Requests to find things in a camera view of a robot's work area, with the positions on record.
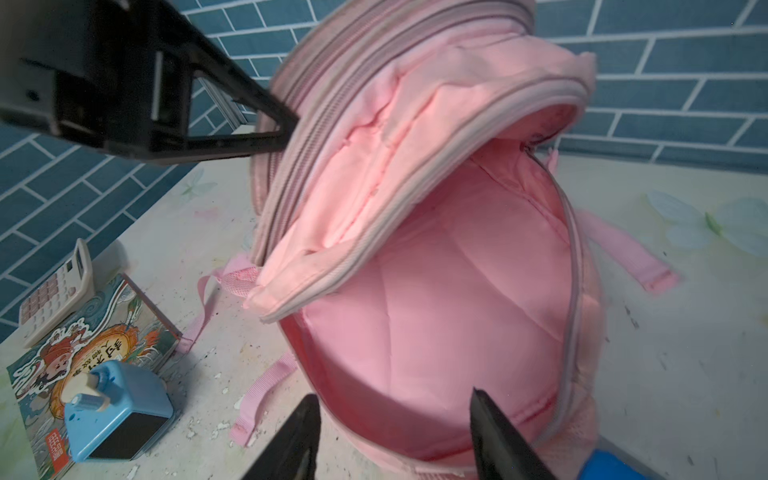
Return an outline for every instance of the backpack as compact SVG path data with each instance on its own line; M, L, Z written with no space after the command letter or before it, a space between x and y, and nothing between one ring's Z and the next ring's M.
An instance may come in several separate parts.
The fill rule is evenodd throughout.
M244 306L385 467L472 475L474 387L559 478L598 438L598 275L533 155L583 113L594 56L532 36L534 6L353 0L270 84L300 121L252 159Z

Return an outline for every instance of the blue object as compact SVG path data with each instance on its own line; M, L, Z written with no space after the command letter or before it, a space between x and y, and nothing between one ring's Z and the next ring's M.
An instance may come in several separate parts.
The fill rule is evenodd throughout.
M578 480L646 480L614 455L595 450Z
M115 360L90 374L98 376L95 389L109 405L102 408L104 397L90 393L78 394L65 405L72 460L127 461L141 456L174 417L163 381L149 370Z

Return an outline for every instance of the blue pencil sharpener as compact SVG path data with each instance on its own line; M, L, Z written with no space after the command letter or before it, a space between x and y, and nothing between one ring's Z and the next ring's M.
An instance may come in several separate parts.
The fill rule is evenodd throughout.
M111 360L70 382L64 420L75 462L132 460L173 423L165 384L149 370Z

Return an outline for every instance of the white table surface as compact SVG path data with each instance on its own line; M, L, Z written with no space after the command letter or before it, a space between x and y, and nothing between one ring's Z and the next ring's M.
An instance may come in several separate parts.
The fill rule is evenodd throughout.
M661 190L711 212L746 195L768 199L768 177L562 156L558 179L575 206L627 229L685 278L654 298L593 249L607 303L595 392L602 435L668 478L763 477L768 260L724 240L704 250L672 247L644 193ZM190 187L200 195L190 195ZM255 224L247 161L205 162L94 261L97 285L123 270L183 329L200 311L197 278L244 250ZM236 402L286 344L277 326L250 318L240 299L223 294L217 305L192 352L164 375L183 411L177 424L135 462L75 465L65 478L125 478L134 466L136 480L239 478L247 470L310 389L300 374L289 377L270 399L252 446L233 445L220 427L234 422ZM0 363L22 352L14 333L0 346ZM0 478L36 478L8 377L0 373ZM324 421L317 478L398 477Z

